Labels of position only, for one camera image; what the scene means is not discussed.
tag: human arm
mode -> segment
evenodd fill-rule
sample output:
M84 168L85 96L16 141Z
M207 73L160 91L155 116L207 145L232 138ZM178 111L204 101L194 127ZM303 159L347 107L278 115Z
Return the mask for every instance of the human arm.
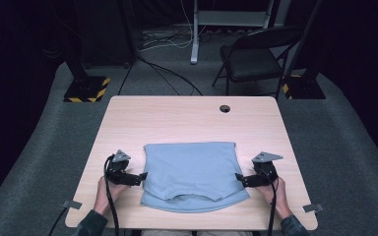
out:
M275 180L274 186L276 189L276 215L281 219L282 233L284 236L305 236L310 233L303 227L300 221L296 218L287 204L285 181L281 177ZM257 187L263 194L265 201L271 203L274 192L271 185Z
M111 193L112 201L115 203L119 199L119 195L129 186L115 185L108 182L109 192ZM97 183L96 199L94 201L94 208L88 215L79 223L76 228L74 236L96 236L101 235L108 220L104 217L110 210L109 201L106 196L106 185L104 177L100 177Z

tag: gray carpet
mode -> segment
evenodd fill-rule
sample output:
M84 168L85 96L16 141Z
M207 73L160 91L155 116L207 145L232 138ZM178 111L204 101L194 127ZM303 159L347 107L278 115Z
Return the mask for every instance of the gray carpet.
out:
M203 95L224 95L224 79L215 88L211 82L221 64L219 47L231 40L201 42L197 65L189 63L190 46L158 47L140 54L184 76ZM122 67L87 72L111 78L106 94L96 103L63 102L72 77L65 64L60 66L41 119L0 188L0 235L47 234L61 203L73 199L107 103L127 74ZM164 76L165 80L137 61L120 94L177 95L174 88L180 95L199 95L180 78ZM317 214L319 226L313 233L378 235L378 149L342 92L322 75L317 81L327 99L288 100L281 94L279 100L310 199L325 207ZM231 86L230 92L244 95L274 86L273 82L250 83ZM74 231L65 226L64 218L53 235ZM105 230L104 235L113 235L113 230Z

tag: sleeve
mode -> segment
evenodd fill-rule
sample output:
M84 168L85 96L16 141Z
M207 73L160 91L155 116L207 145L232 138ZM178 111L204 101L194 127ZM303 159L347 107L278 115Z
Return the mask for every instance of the sleeve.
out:
M103 215L93 209L78 224L73 236L99 236L102 235L103 229L108 220Z
M300 223L296 216L291 215L281 222L284 236L308 236L311 235Z

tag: folded cloth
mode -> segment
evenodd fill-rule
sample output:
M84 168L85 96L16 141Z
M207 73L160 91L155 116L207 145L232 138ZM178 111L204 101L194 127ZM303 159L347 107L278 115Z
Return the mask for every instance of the folded cloth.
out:
M241 174L235 143L145 145L149 175L141 204L175 212L206 212L249 198L234 173Z

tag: dark background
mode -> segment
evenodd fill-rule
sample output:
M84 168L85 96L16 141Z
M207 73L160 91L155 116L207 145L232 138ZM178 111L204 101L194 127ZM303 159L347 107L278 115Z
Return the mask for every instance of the dark background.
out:
M131 2L132 18L141 28L185 21L179 1ZM52 3L66 25L72 30L80 27L74 1ZM192 20L192 1L183 3ZM200 1L200 8L209 9L212 3ZM314 4L292 0L286 23L304 26ZM215 9L255 10L263 6L254 0L217 1ZM55 71L63 62L52 13L46 0L0 1L0 185L29 140ZM67 33L80 55L83 42ZM326 56L319 57L321 52ZM344 92L378 147L378 1L324 1L296 68L315 65L315 58L322 62L320 72Z

